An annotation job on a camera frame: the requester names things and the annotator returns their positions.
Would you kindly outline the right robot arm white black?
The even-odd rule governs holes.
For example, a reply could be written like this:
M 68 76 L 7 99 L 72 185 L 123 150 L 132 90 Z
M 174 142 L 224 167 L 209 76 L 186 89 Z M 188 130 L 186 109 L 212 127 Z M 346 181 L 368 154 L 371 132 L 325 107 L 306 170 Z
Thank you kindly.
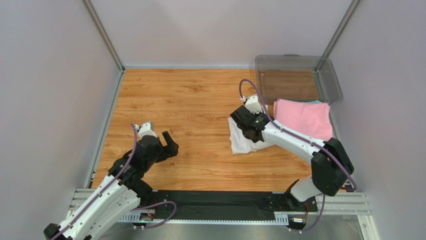
M 311 167 L 311 173 L 296 180 L 286 193 L 290 199 L 305 202 L 323 194 L 333 197 L 346 181 L 353 182 L 355 168 L 336 138 L 322 140 L 293 130 L 264 112 L 253 113 L 241 105 L 230 114 L 242 135 L 253 143 L 265 142 L 292 152 Z

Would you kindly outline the white t shirt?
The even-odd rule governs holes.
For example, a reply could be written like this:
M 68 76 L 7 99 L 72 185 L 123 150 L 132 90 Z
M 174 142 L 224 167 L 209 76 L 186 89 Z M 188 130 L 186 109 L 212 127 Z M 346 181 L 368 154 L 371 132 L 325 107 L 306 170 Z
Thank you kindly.
M 228 125 L 230 131 L 229 139 L 231 142 L 231 150 L 234 155 L 257 152 L 272 146 L 271 143 L 265 141 L 252 142 L 251 140 L 246 139 L 231 117 L 228 118 Z

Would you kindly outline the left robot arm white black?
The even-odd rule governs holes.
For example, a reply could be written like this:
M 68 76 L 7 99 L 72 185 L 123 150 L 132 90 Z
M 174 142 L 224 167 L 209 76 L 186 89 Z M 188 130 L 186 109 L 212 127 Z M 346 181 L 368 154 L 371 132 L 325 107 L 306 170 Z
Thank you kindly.
M 117 159 L 98 188 L 69 217 L 43 231 L 47 240 L 98 240 L 128 212 L 153 202 L 153 189 L 142 180 L 155 164 L 178 154 L 179 146 L 168 131 L 163 145 L 155 135 L 144 135 Z

